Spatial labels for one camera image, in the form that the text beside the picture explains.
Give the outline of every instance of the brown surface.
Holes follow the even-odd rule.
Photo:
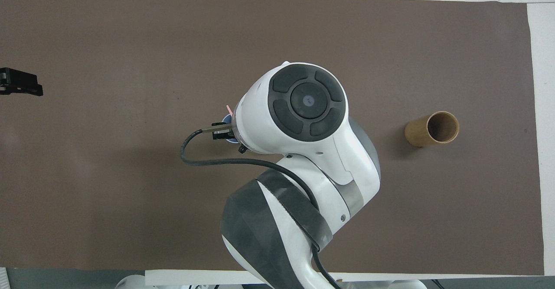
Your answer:
[[[2,266],[240,269],[220,216],[262,169],[188,167],[179,146],[301,60],[339,78],[382,165],[376,198],[323,252],[329,270],[543,274],[525,4],[0,0],[0,19],[0,65],[44,86],[0,97]],[[408,145],[405,124],[436,110],[460,135]]]

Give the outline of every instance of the blue object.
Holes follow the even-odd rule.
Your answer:
[[[222,119],[222,122],[232,123],[232,116],[230,114],[228,114],[227,116],[224,117],[224,119]],[[228,141],[230,143],[234,143],[234,144],[239,143],[236,139],[226,139],[226,141]]]

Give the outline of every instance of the circular button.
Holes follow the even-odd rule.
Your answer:
[[[327,95],[314,83],[301,83],[291,92],[291,106],[295,113],[305,119],[318,118],[326,111]]]

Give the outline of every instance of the black cable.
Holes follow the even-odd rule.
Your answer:
[[[193,139],[193,137],[195,137],[195,136],[197,136],[201,133],[202,133],[202,130],[194,131],[191,135],[189,135],[185,139],[185,141],[183,141],[183,145],[181,145],[181,160],[184,163],[186,163],[188,165],[192,165],[192,166],[212,166],[212,165],[226,165],[226,164],[241,164],[241,165],[263,166],[263,167],[268,167],[270,169],[274,169],[278,172],[281,172],[281,173],[291,177],[292,180],[297,182],[297,184],[299,184],[299,186],[301,186],[301,188],[305,191],[305,193],[307,193],[307,196],[308,196],[311,204],[314,206],[314,208],[316,208],[318,211],[320,210],[320,208],[318,206],[318,202],[316,200],[316,197],[314,196],[314,193],[309,188],[307,183],[305,183],[305,181],[303,181],[303,179],[301,179],[299,176],[297,176],[297,174],[293,173],[293,171],[291,171],[289,169],[286,169],[285,167],[282,167],[282,166],[280,166],[278,164],[275,164],[273,162],[265,161],[265,160],[259,160],[259,159],[250,159],[250,158],[230,158],[230,159],[210,159],[210,160],[190,160],[190,159],[187,159],[186,156],[185,156],[185,148],[187,147],[187,144]],[[341,287],[339,287],[339,285],[337,284],[335,279],[333,279],[333,277],[331,277],[331,275],[323,267],[323,265],[320,261],[320,258],[318,257],[318,251],[317,251],[317,248],[316,248],[315,245],[312,245],[312,252],[313,252],[314,263],[316,264],[320,273],[322,273],[322,276],[325,277],[325,279],[327,281],[329,281],[329,283],[335,289],[341,289]]]
[[[200,133],[202,133],[202,130],[194,131],[191,135],[189,135],[185,139],[185,141],[183,142],[183,145],[181,145],[181,160],[184,163],[187,163],[188,165],[192,165],[192,166],[212,166],[212,165],[227,165],[227,164],[233,165],[233,164],[236,164],[236,165],[255,165],[255,166],[269,167],[271,169],[274,169],[276,171],[279,171],[279,172],[291,177],[307,193],[307,196],[309,196],[309,200],[310,200],[311,204],[314,206],[314,208],[316,208],[317,210],[320,209],[320,208],[318,208],[318,202],[317,202],[316,198],[314,197],[314,194],[313,194],[312,190],[307,185],[307,183],[305,183],[305,181],[303,181],[299,176],[297,176],[297,174],[294,174],[293,172],[291,172],[291,170],[288,170],[288,169],[286,169],[286,168],[284,168],[280,165],[277,165],[273,162],[259,160],[259,159],[250,159],[250,158],[230,158],[230,159],[211,159],[211,160],[189,160],[189,159],[187,159],[185,157],[185,147],[187,147],[187,144],[189,143],[189,141],[191,141],[193,139],[193,137],[199,135]]]
[[[339,287],[339,285],[337,284],[337,282],[335,281],[335,279],[333,279],[333,277],[331,277],[331,275],[327,272],[327,270],[323,267],[320,258],[318,256],[318,250],[316,249],[316,246],[312,245],[312,250],[313,250],[313,258],[314,258],[314,263],[316,264],[316,267],[318,268],[318,270],[320,271],[320,273],[322,273],[322,276],[335,288],[335,289],[341,289],[341,287]]]
[[[445,288],[440,284],[440,281],[438,281],[437,279],[432,279],[432,281],[436,284],[436,286],[438,286],[439,289],[445,289]]]

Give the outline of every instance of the black control pad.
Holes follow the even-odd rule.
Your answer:
[[[274,123],[299,141],[319,141],[345,119],[345,94],[339,81],[307,64],[283,67],[270,78],[268,108]]]
[[[272,89],[276,92],[286,93],[293,83],[308,77],[307,68],[304,65],[287,66],[272,78]]]
[[[330,109],[329,113],[318,122],[311,123],[310,134],[312,136],[323,135],[330,127],[340,124],[340,113],[337,108]]]
[[[327,88],[330,92],[331,100],[343,101],[343,91],[341,90],[341,86],[339,86],[339,83],[331,74],[328,74],[323,70],[318,70],[314,78]]]
[[[274,101],[274,111],[280,123],[295,134],[300,134],[303,131],[303,122],[293,116],[287,107],[287,102],[284,100]]]
[[[327,108],[327,95],[321,86],[314,83],[301,83],[291,92],[291,107],[305,119],[320,117]]]

